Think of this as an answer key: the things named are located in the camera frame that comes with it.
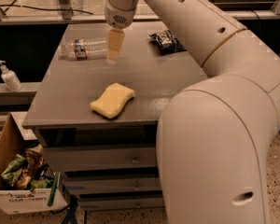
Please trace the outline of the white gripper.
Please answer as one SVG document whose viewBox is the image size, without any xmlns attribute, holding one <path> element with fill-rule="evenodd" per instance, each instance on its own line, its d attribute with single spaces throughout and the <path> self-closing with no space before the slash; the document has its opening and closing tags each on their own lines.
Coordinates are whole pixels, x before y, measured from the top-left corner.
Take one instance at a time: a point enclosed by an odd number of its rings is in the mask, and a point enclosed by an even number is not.
<svg viewBox="0 0 280 224">
<path fill-rule="evenodd" d="M 118 60 L 125 37 L 122 29 L 132 24 L 135 11 L 136 3 L 133 0 L 105 1 L 105 20 L 113 27 L 107 38 L 107 62 L 110 64 Z"/>
</svg>

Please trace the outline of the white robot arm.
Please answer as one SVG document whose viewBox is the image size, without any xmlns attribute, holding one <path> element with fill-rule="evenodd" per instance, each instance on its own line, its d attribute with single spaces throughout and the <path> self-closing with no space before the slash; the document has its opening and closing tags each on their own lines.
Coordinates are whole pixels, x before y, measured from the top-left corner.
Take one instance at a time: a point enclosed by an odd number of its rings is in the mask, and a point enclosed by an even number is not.
<svg viewBox="0 0 280 224">
<path fill-rule="evenodd" d="M 106 0 L 107 23 L 129 26 L 138 1 Z M 270 224 L 266 163 L 280 131 L 280 58 L 207 0 L 144 1 L 207 75 L 159 119 L 168 223 Z"/>
</svg>

